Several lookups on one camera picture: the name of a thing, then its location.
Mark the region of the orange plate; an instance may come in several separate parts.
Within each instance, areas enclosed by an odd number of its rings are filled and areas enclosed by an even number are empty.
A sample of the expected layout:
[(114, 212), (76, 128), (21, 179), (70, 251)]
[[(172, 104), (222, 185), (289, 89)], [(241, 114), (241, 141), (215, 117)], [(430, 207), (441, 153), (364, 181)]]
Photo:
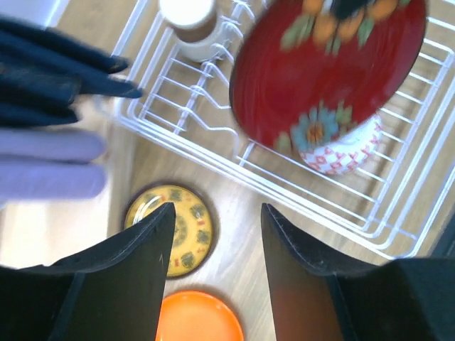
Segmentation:
[(163, 299), (156, 339), (161, 341), (243, 341), (236, 314), (202, 291), (179, 291)]

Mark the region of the white brown metal cup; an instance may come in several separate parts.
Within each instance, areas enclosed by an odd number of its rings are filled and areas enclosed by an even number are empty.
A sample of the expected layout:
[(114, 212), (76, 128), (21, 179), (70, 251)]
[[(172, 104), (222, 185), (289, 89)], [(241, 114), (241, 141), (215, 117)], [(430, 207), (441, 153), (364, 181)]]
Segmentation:
[(225, 32), (216, 0), (160, 0), (159, 10), (184, 57), (202, 63), (217, 56)]

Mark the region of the red floral plate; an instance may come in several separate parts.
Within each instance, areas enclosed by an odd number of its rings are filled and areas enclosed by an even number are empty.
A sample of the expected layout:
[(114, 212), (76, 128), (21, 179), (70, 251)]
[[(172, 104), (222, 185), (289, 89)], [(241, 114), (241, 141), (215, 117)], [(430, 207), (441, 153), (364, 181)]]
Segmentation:
[(251, 139), (299, 152), (342, 137), (400, 88), (426, 33), (426, 1), (273, 1), (230, 76)]

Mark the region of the red white patterned bowl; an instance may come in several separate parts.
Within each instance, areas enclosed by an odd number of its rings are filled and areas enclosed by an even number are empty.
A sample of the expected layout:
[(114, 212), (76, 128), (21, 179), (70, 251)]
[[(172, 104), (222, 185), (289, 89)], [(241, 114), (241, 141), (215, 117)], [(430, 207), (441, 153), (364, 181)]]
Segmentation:
[(341, 175), (354, 171), (373, 155), (382, 138), (379, 114), (371, 116), (339, 140), (314, 150), (300, 152), (310, 168), (326, 175)]

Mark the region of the white wire dish rack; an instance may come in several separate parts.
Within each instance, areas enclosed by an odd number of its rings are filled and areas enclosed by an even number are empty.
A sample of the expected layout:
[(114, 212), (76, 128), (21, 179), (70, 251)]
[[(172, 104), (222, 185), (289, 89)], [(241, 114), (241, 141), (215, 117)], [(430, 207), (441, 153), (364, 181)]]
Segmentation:
[(454, 253), (454, 2), (430, 1), (409, 75), (370, 124), (304, 153), (289, 134), (267, 146), (229, 105), (229, 76), (267, 1), (222, 1), (223, 40), (211, 59), (183, 54), (156, 1), (138, 1), (114, 48), (144, 90), (112, 111), (142, 143), (235, 180), (387, 259)]

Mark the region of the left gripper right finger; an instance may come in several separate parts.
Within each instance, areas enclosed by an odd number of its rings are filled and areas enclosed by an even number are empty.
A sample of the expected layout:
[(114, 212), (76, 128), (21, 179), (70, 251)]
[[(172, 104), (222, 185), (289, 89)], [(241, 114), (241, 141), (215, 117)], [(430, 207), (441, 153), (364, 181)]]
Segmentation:
[(376, 266), (348, 256), (261, 207), (278, 340), (453, 340), (454, 260)]

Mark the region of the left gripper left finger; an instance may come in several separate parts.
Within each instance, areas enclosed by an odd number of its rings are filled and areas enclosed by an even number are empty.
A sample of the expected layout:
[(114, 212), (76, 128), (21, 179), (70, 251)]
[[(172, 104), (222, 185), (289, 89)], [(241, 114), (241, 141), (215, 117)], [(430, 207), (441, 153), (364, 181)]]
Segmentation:
[(153, 340), (176, 212), (165, 203), (50, 266), (1, 268), (2, 340)]

